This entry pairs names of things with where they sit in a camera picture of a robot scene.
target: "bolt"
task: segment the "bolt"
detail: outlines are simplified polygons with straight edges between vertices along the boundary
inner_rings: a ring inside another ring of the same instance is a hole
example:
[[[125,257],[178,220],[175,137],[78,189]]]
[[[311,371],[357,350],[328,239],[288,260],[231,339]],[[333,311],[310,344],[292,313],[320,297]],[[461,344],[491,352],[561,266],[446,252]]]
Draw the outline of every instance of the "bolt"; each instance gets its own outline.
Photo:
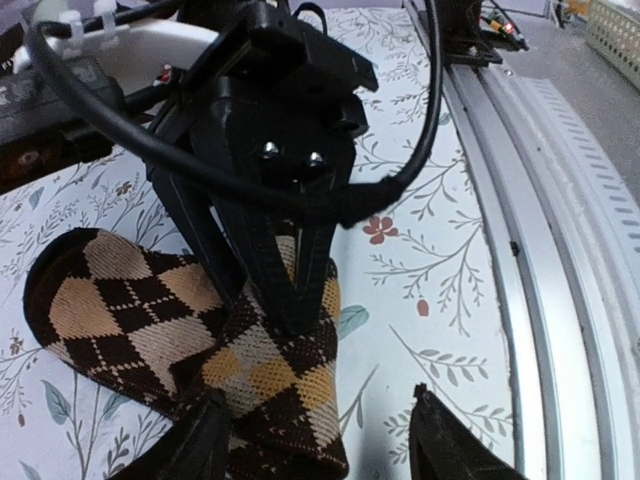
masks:
[[[262,153],[264,154],[265,158],[271,158],[278,155],[280,153],[280,149],[275,143],[267,142],[262,148]]]
[[[324,163],[324,158],[322,158],[322,155],[320,155],[318,152],[313,152],[309,156],[309,166],[315,167],[315,166],[320,165],[322,163]]]
[[[35,163],[36,160],[40,158],[40,154],[37,150],[30,150],[22,154],[20,158],[18,158],[18,163],[23,166],[29,166],[32,163]]]

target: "floral pattern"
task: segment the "floral pattern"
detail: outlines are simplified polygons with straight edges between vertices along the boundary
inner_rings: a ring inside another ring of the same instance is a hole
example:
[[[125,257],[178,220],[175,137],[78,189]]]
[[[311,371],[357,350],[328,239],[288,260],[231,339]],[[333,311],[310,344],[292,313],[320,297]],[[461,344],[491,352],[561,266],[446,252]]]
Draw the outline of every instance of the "floral pattern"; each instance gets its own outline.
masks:
[[[369,57],[380,79],[379,92],[360,92],[371,129],[357,141],[354,169],[354,180],[376,180],[397,171],[413,149],[428,59],[403,10],[327,14],[330,34]],[[21,297],[30,266],[76,226],[186,251],[143,165],[121,149],[0,197],[1,478],[106,479],[169,427],[75,374],[43,351],[25,324]],[[337,388],[350,478],[410,478],[408,419],[420,382],[513,463],[510,367],[490,254],[446,105],[420,177],[388,211],[339,229],[332,254],[343,297]]]

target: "gray floor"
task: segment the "gray floor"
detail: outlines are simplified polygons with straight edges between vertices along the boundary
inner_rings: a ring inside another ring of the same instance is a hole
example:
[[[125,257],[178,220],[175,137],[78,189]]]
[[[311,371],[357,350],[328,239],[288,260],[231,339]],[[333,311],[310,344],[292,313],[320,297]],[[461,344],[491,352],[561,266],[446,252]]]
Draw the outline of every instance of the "gray floor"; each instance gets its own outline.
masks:
[[[582,117],[640,203],[640,92],[586,44],[584,32],[514,15],[531,51],[505,53],[521,76],[548,78]]]

